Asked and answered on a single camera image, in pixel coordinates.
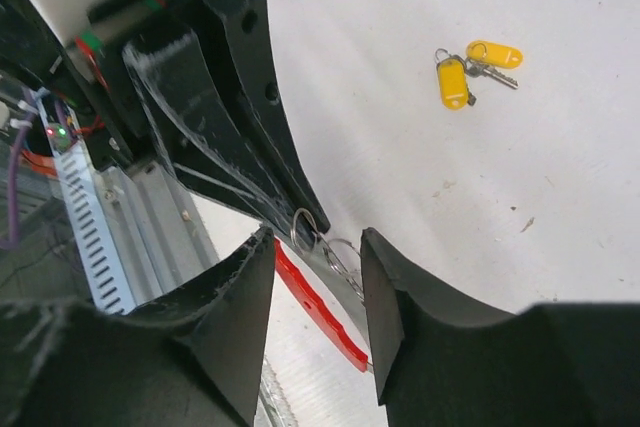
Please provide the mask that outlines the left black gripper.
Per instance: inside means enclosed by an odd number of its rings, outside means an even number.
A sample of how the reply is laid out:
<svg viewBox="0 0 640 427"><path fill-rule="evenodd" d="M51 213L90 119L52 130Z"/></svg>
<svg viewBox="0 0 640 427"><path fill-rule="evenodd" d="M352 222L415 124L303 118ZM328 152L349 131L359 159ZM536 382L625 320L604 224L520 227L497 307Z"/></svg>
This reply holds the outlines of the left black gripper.
<svg viewBox="0 0 640 427"><path fill-rule="evenodd" d="M83 143L105 165L159 152L188 190L311 247L313 226L249 130L234 123L197 35L158 49L129 42L208 11L207 0L1 0L2 71L62 103L20 153L50 167Z"/></svg>

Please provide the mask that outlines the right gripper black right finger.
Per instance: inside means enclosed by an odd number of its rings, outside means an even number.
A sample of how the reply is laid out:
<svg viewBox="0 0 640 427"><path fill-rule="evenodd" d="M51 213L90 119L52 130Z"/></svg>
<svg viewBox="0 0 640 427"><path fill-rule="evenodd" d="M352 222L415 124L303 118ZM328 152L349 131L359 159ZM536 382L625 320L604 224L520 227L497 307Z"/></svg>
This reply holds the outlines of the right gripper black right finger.
<svg viewBox="0 0 640 427"><path fill-rule="evenodd" d="M512 314L361 237L377 399L392 426L635 426L639 307L537 303Z"/></svg>

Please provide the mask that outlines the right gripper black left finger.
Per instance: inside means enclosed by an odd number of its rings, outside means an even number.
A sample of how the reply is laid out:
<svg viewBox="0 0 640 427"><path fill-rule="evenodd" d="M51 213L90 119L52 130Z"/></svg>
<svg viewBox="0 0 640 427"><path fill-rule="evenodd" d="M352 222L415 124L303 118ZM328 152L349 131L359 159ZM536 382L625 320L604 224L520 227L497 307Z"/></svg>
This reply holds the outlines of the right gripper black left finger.
<svg viewBox="0 0 640 427"><path fill-rule="evenodd" d="M275 239L127 315L72 298L1 305L5 426L249 426L257 409Z"/></svg>

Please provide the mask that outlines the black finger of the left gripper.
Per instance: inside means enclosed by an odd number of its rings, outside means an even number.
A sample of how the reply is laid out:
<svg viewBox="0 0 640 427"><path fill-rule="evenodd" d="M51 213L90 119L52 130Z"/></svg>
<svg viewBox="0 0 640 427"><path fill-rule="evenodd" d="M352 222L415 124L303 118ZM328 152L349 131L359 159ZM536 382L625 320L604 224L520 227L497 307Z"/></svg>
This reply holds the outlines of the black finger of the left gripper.
<svg viewBox="0 0 640 427"><path fill-rule="evenodd" d="M202 0L205 59L227 112L276 182L290 207L330 222L308 181L293 142L278 87L267 0Z"/></svg>

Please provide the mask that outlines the red handle keyring holder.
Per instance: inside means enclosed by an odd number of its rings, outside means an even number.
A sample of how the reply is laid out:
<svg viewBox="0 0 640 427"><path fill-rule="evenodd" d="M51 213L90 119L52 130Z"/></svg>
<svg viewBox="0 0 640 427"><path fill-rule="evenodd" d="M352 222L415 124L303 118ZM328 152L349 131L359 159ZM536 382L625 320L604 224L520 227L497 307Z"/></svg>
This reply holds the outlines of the red handle keyring holder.
<svg viewBox="0 0 640 427"><path fill-rule="evenodd" d="M312 213L300 207L293 214L288 248L324 284L339 303L364 341L369 340L364 288L359 270L350 270L332 248L341 243L354 245L341 238L328 239L317 227ZM360 372L373 371L372 357L350 337L343 323L334 315L304 273L291 260L279 239L275 241L275 271L299 305L337 350Z"/></svg>

